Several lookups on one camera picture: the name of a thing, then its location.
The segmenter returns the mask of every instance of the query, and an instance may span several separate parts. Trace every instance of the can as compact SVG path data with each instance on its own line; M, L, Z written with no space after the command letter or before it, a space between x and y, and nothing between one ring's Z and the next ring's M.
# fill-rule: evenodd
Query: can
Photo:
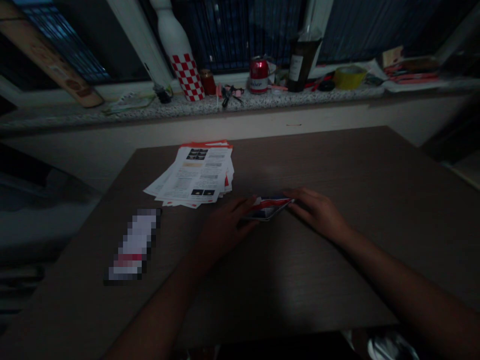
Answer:
M252 57L250 60L250 92L264 94L269 85L269 64L262 56Z
M200 81L206 95L215 95L217 93L214 75L209 69L200 70Z

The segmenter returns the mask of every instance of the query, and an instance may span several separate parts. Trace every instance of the left hand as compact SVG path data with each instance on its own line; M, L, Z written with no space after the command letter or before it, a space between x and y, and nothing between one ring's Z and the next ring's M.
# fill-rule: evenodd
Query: left hand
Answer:
M250 221L237 228L240 219L249 212L256 198L237 198L214 211L203 225L193 251L209 259L212 265L228 254L259 224L258 221Z

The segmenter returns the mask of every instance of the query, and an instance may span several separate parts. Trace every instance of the forearm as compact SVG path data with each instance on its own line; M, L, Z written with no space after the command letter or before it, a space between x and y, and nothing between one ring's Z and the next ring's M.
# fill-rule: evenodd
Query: forearm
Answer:
M168 359L203 276L212 263L190 251L115 341L105 359Z
M480 357L479 315L358 232L336 243L376 285L400 319L411 325L441 355Z

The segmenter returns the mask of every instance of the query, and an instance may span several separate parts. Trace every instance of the finger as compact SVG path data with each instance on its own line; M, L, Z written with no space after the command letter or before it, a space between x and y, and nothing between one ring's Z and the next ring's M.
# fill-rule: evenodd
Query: finger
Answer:
M295 203L290 203L288 204L288 207L290 208L291 211L293 211L300 219L305 221L307 224L313 225L314 223L314 216L309 213L307 210L302 209L300 206L298 206Z
M254 195L250 197L247 201L241 203L233 212L233 216L236 217L237 220L240 220L242 216L249 213L250 208L254 204L257 197Z
M229 202L227 202L224 206L223 209L228 211L229 213L233 212L240 204L244 203L248 199L246 197L238 197L236 199L233 199Z
M290 190L290 191L285 191L284 194L288 196L289 198L292 199L298 199L305 205L307 205L309 208L315 207L317 204L317 198L313 197L306 192L303 192L301 190L295 189L295 190Z
M312 189L309 189L308 187L305 187L305 186L299 187L297 190L307 193L308 195L313 196L314 198L321 198L323 196L322 194L319 194L318 192L313 191Z
M238 236L240 239L243 239L246 237L253 229L255 229L258 224L260 224L260 221L249 221L247 224L243 225L240 229L238 229Z

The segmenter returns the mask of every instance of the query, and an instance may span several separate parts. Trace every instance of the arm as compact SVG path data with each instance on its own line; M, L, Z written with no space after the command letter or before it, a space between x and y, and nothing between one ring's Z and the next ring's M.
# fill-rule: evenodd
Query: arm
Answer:
M399 318L447 359L480 359L480 315L353 230L327 197L307 188L285 192L307 207L291 210L358 264Z
M257 224L237 224L255 201L240 198L208 218L197 243L113 343L104 359L168 359L202 278Z

